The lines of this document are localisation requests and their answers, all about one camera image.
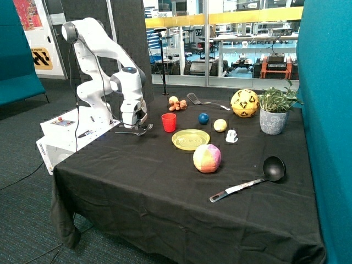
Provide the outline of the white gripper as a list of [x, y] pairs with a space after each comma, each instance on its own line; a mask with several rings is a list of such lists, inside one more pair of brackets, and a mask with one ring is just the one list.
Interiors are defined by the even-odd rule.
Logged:
[[120, 108], [125, 128], [133, 128], [135, 130], [142, 129], [139, 124], [143, 124], [147, 119], [147, 106], [144, 99], [137, 100], [124, 99]]

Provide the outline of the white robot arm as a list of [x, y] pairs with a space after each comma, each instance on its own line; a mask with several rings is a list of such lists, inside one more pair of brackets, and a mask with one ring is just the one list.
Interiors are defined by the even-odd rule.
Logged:
[[66, 22], [62, 35], [73, 45], [81, 72], [91, 78], [78, 86], [77, 93], [92, 108], [94, 120], [101, 124], [113, 121], [111, 107], [103, 97], [116, 92], [123, 95], [123, 125], [129, 129], [142, 125], [147, 119], [142, 93], [145, 73], [107, 35], [102, 23], [94, 18]]

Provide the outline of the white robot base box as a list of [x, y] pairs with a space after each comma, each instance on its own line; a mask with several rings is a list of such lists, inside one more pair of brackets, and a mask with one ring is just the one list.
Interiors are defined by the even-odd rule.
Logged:
[[40, 124], [43, 137], [36, 141], [50, 175], [54, 167], [120, 122], [101, 119], [91, 107], [80, 106]]

